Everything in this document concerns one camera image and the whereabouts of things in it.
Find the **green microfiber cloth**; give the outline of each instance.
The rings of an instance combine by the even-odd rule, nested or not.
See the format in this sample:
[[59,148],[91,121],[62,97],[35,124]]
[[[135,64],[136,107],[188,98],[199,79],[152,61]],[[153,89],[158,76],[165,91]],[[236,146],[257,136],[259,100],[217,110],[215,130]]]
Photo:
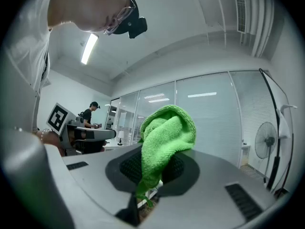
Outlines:
[[171,157],[179,151],[193,148],[196,127],[191,117],[180,107],[167,105],[149,116],[141,125],[142,179],[137,194],[158,185]]

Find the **ceiling light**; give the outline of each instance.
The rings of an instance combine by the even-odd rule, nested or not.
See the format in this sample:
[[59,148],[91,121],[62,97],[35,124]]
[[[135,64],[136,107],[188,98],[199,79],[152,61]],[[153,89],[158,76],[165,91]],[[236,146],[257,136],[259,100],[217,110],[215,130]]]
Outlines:
[[163,101],[168,101],[169,98],[161,98],[161,99],[155,99],[155,100],[151,100],[148,101],[149,103],[156,103],[156,102],[163,102]]
[[160,97],[160,96],[164,96],[164,94],[150,95],[150,96],[146,96],[144,98],[147,99],[147,98]]
[[204,97],[204,96],[212,96],[216,95],[217,93],[206,93],[206,94],[194,94],[194,95],[188,95],[188,97]]
[[84,53],[82,54],[81,62],[87,64],[90,53],[99,37],[93,33],[90,34],[90,37],[87,41]]

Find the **white table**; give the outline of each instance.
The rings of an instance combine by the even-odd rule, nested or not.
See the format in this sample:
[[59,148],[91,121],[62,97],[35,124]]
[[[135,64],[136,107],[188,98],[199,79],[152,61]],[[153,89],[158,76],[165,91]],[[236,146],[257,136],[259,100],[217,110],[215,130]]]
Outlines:
[[106,140],[106,142],[109,142],[109,143],[107,143],[107,144],[104,146],[105,151],[124,147],[123,145],[122,145],[122,146],[118,145],[119,142],[116,141],[114,138],[113,138],[113,139],[108,139],[108,140]]

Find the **window blinds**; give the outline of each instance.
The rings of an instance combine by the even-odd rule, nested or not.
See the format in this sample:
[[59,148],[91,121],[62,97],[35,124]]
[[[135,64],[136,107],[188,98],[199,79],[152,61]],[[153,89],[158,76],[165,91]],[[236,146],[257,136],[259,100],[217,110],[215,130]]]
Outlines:
[[124,132],[124,137],[122,138],[122,144],[124,146],[130,145],[130,140],[132,136],[132,124],[134,118],[134,111],[137,104],[138,92],[125,95],[120,98],[119,107],[116,111],[116,118],[114,124],[114,130],[116,131],[115,140],[119,142],[119,132]]
[[[264,122],[270,122],[276,129],[275,109],[268,87],[259,71],[231,72],[242,109],[244,143],[250,145],[248,164],[265,173],[267,158],[260,159],[255,152],[255,137]],[[276,148],[270,156],[267,177],[270,176]]]
[[165,105],[174,104],[174,88],[174,82],[171,82],[140,91],[132,143],[141,139],[140,128],[148,116]]
[[238,166],[241,119],[228,73],[179,80],[176,88],[177,105],[192,117],[196,125],[194,149]]

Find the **person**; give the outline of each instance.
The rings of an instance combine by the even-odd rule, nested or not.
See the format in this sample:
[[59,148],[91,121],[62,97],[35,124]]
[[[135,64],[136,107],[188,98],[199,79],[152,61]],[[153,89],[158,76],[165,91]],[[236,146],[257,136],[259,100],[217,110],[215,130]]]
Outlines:
[[[27,0],[0,48],[4,103],[0,106],[0,127],[21,128],[38,138],[42,133],[48,137],[46,131],[38,131],[37,113],[50,70],[48,44],[54,27],[74,23],[82,31],[103,31],[107,35],[132,31],[137,36],[147,30],[147,25],[144,29],[137,25],[139,19],[135,0]],[[60,149],[54,134],[50,133],[48,141]]]
[[84,118],[84,124],[85,124],[85,127],[87,128],[101,128],[102,125],[91,125],[91,113],[92,111],[95,111],[97,109],[100,109],[99,105],[97,102],[92,102],[89,106],[89,109],[86,109],[83,114],[82,114],[82,117]]

